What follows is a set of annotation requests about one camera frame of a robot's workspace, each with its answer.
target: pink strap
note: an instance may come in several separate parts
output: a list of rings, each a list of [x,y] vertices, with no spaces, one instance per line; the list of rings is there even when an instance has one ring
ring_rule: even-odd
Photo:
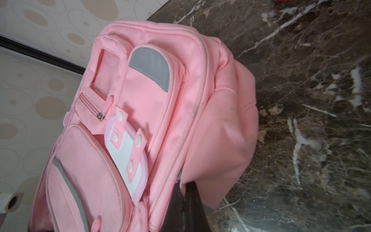
[[[131,154],[130,154],[128,165],[126,166],[130,184],[133,182],[135,174],[137,173],[137,169],[140,163],[140,158],[143,155],[143,151],[144,151],[146,144],[147,144],[147,139],[142,129],[139,128],[135,136],[133,147],[131,149]]]
[[[111,135],[111,142],[113,143],[117,150],[120,150],[121,141],[124,135],[127,119],[128,114],[120,107],[116,107],[116,117],[114,128]]]

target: backpack zipper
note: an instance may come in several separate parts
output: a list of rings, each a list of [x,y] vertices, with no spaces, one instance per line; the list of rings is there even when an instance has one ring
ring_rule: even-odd
[[[199,44],[201,44],[202,45],[202,52],[205,54],[205,58],[206,58],[206,60],[208,59],[208,57],[207,57],[207,53],[206,53],[206,45],[205,45],[205,43],[204,43],[204,41],[203,41],[203,39],[202,39],[202,37],[201,36],[199,36],[199,35],[197,35],[196,33],[194,33],[192,30],[189,30],[189,29],[182,29],[183,31],[186,31],[186,32],[188,32],[188,33],[190,33],[190,34],[192,34],[194,37],[194,39],[195,40],[198,40],[198,42],[199,42]],[[205,88],[205,83],[206,83],[206,77],[207,77],[207,73],[205,73],[205,80],[204,80],[204,87],[203,88]],[[173,118],[169,121],[169,124],[168,124],[168,128],[167,128],[167,130],[169,130],[169,126],[172,124],[172,121],[173,121]],[[158,154],[160,154],[160,152],[161,152],[161,150],[163,149],[163,147],[166,145],[166,139],[167,139],[167,137],[168,137],[168,134],[166,134],[165,135],[165,137],[164,137],[164,139],[163,139],[163,144],[161,145],[161,147],[160,147],[160,149],[159,149],[159,151],[158,151]],[[174,164],[175,164],[175,161],[176,161],[176,159],[177,158],[175,158],[175,159],[173,159],[173,163],[170,165],[170,168],[168,168],[167,170],[170,170],[170,172],[171,172],[171,170],[173,169],[173,167],[174,167]],[[153,163],[153,166],[152,167],[154,167],[157,163],[158,163],[158,160],[160,160],[159,159],[159,156],[157,156],[157,158],[156,158],[156,160],[154,161],[154,163]],[[150,182],[150,177],[151,177],[151,173],[149,173],[149,175],[148,175],[148,182]],[[162,190],[163,190],[163,187],[164,187],[164,185],[165,185],[165,183],[166,183],[166,179],[162,182],[162,184],[161,184],[161,191],[159,192],[159,194],[158,194],[158,196],[156,197],[156,199],[155,199],[155,201],[153,201],[152,202],[152,205],[150,206],[150,208],[149,208],[149,218],[158,218],[158,217],[161,217],[161,214],[158,214],[157,213],[157,211],[159,210],[159,209],[157,209],[157,210],[154,210],[154,206],[155,205],[157,205],[157,204],[165,204],[165,202],[162,202],[163,200],[160,200],[159,198],[160,198],[160,194],[161,194],[161,192],[162,192]]]
[[[93,105],[84,94],[80,94],[80,100],[84,104],[84,106],[92,113],[94,114],[100,121],[102,121],[105,117],[105,115],[97,108],[95,105]]]

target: pink mesh pocket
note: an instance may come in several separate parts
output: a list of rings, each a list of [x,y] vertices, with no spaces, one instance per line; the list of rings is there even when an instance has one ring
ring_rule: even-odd
[[[89,228],[101,217],[101,231],[126,231],[133,211],[130,195],[114,163],[90,132],[70,125],[55,159],[82,202]]]

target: white snap button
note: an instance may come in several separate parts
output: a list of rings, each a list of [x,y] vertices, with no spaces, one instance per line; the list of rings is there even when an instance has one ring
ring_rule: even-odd
[[[117,114],[117,119],[118,119],[120,122],[122,122],[122,120],[124,119],[124,115],[122,114],[121,111],[118,112],[118,114]]]
[[[142,136],[141,135],[138,135],[137,136],[137,139],[136,139],[136,141],[135,141],[135,145],[137,146],[137,147],[140,147],[140,144],[142,143]]]
[[[114,141],[115,141],[115,142],[118,141],[118,134],[117,134],[117,133],[114,134]]]
[[[133,171],[133,160],[129,161],[128,171],[131,173]]]

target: black baseboard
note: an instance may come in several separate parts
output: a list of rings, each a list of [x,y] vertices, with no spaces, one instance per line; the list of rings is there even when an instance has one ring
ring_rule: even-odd
[[[61,67],[63,69],[70,70],[78,74],[84,74],[85,68],[68,61],[62,60],[56,56],[52,56],[46,52],[42,52],[35,48],[29,47],[17,41],[8,39],[4,36],[0,36],[0,47],[24,54],[26,56],[41,60],[43,62]]]

